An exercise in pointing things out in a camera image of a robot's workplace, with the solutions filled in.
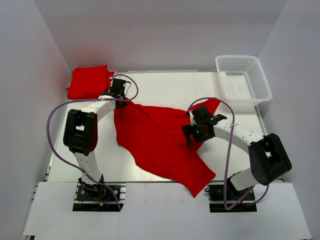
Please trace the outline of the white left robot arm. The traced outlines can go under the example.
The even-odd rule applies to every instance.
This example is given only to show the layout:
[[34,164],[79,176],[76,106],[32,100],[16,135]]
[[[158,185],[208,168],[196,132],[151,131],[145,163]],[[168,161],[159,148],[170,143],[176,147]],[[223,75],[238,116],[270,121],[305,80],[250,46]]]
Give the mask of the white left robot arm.
[[123,108],[126,81],[115,78],[97,100],[82,109],[71,109],[67,114],[63,144],[73,153],[84,170],[79,183],[90,196],[99,200],[105,196],[104,177],[98,168],[95,148],[98,143],[98,122],[117,108]]

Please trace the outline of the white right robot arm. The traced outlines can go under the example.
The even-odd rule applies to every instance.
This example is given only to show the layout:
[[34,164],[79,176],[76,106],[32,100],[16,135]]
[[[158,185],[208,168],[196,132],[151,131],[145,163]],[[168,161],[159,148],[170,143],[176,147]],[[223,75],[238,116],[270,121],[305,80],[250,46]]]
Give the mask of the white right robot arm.
[[274,133],[261,135],[237,126],[222,114],[212,115],[205,106],[187,113],[190,124],[182,131],[187,146],[219,138],[234,145],[249,156],[250,167],[226,180],[226,195],[236,200],[244,190],[261,184],[267,186],[292,169],[292,163],[280,137]]

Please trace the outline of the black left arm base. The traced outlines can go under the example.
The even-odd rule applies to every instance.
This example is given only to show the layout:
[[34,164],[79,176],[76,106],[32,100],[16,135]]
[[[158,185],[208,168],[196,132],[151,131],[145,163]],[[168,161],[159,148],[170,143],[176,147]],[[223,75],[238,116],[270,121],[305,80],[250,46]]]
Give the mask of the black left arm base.
[[73,212],[120,212],[125,203],[126,184],[88,185],[78,183],[75,191]]

